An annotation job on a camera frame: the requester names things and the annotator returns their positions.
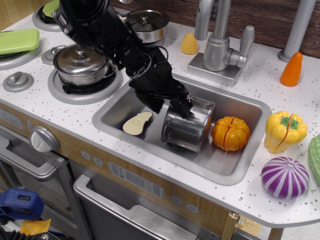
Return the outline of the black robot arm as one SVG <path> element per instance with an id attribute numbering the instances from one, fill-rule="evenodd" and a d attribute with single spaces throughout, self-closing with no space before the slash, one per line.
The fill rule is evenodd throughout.
<path id="1" fill-rule="evenodd" d="M 108 56 L 130 77 L 137 98 L 159 113 L 165 100 L 182 118 L 193 106 L 191 94 L 172 76 L 158 46 L 146 46 L 107 0 L 62 0 L 53 18 L 78 45 Z"/>

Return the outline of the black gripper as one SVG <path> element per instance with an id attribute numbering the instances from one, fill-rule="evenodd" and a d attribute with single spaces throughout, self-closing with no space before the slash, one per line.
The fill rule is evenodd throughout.
<path id="1" fill-rule="evenodd" d="M 135 59 L 140 66 L 126 68 L 126 74 L 131 78 L 129 86 L 153 112 L 158 114 L 161 111 L 163 99 L 171 99 L 173 111 L 185 119 L 193 107 L 192 97 L 185 86 L 173 78 L 169 54 L 163 54 L 162 50 L 165 48 L 147 47 L 143 51 L 144 60 Z"/>

